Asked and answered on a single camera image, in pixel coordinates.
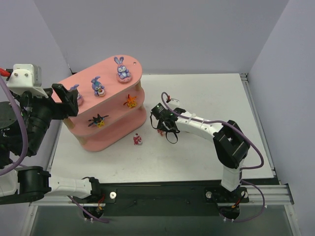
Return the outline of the black winged toy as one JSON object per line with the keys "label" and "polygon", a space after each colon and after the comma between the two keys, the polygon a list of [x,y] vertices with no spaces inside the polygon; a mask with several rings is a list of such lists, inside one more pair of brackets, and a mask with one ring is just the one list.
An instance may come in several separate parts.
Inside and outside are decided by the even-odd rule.
{"label": "black winged toy", "polygon": [[98,128],[102,127],[104,125],[104,120],[105,118],[109,117],[108,115],[101,116],[100,114],[97,114],[97,117],[93,117],[92,119],[89,119],[89,125],[88,127],[91,126],[96,126]]}

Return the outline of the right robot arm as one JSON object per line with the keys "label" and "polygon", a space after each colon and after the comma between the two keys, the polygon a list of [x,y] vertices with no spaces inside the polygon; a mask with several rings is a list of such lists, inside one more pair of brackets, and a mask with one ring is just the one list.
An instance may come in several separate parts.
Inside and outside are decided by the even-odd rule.
{"label": "right robot arm", "polygon": [[175,108],[174,112],[158,103],[151,109],[151,118],[158,123],[156,130],[172,133],[177,139],[181,131],[188,132],[212,141],[217,157],[223,165],[221,186],[233,192],[241,184],[241,167],[248,154],[250,145],[234,129],[221,124],[209,124],[206,119],[193,115],[182,108]]}

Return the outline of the strawberry cake slice toy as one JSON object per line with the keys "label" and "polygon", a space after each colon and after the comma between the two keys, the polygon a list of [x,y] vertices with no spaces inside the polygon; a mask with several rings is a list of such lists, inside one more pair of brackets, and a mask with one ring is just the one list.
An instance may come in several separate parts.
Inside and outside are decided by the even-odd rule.
{"label": "strawberry cake slice toy", "polygon": [[162,131],[162,130],[160,130],[160,129],[158,129],[157,132],[158,132],[158,134],[160,134],[161,136],[163,136],[164,133],[165,133],[164,131]]}

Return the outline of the orange bunny toy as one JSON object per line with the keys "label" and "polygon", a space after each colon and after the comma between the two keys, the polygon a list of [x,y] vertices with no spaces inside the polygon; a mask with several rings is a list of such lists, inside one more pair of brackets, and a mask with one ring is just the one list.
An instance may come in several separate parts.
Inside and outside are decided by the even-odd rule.
{"label": "orange bunny toy", "polygon": [[137,106],[137,96],[131,96],[130,94],[127,95],[126,102],[123,104],[128,108],[135,108]]}

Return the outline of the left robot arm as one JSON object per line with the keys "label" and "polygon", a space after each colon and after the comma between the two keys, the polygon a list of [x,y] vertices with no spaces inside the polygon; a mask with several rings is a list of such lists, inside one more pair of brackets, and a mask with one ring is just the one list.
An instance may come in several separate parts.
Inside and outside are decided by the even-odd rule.
{"label": "left robot arm", "polygon": [[25,157],[37,154],[52,120],[78,115],[77,89],[52,84],[44,89],[45,97],[7,93],[10,100],[0,104],[0,203],[35,202],[45,195],[73,196],[84,203],[105,197],[94,177],[53,177],[41,166],[20,167]]}

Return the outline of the small purple bunny with cake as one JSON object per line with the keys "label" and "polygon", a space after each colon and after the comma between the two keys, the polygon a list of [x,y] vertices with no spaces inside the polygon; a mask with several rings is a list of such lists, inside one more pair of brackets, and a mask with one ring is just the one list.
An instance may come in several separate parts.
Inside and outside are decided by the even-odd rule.
{"label": "small purple bunny with cake", "polygon": [[101,82],[98,80],[100,79],[100,76],[95,76],[92,80],[92,89],[94,91],[95,96],[103,97],[105,95],[105,89]]}

